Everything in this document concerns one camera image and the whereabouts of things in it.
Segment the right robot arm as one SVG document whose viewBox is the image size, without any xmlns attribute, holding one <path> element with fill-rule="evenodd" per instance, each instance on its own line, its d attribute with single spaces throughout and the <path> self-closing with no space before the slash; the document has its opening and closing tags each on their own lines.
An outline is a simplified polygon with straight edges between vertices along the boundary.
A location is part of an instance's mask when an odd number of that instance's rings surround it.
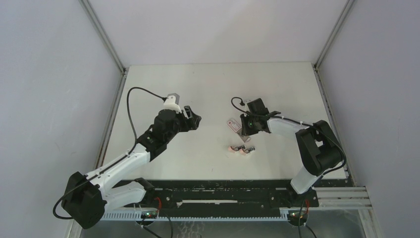
<svg viewBox="0 0 420 238">
<path fill-rule="evenodd" d="M 300 206 L 306 200 L 305 192 L 347 162 L 342 146 L 324 120 L 308 124 L 274 112 L 268 115 L 244 113 L 240 119 L 245 136 L 266 132 L 291 136 L 297 142 L 303 166 L 290 181 L 286 192 L 287 202 L 292 206 Z"/>
</svg>

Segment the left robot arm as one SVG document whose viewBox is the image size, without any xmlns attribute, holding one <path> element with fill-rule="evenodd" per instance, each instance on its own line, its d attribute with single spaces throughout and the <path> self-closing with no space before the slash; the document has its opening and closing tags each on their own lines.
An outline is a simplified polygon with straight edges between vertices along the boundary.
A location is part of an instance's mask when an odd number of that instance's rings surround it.
<svg viewBox="0 0 420 238">
<path fill-rule="evenodd" d="M 83 229 L 93 227 L 107 211 L 131 203 L 140 203 L 144 207 L 152 205 L 155 194 L 146 188 L 146 182 L 116 184 L 163 153 L 177 134 L 198 129 L 201 120 L 201 116 L 189 106 L 180 112 L 171 109 L 159 111 L 154 123 L 120 158 L 86 174 L 72 174 L 58 204 L 69 214 L 69 219 L 75 220 Z"/>
</svg>

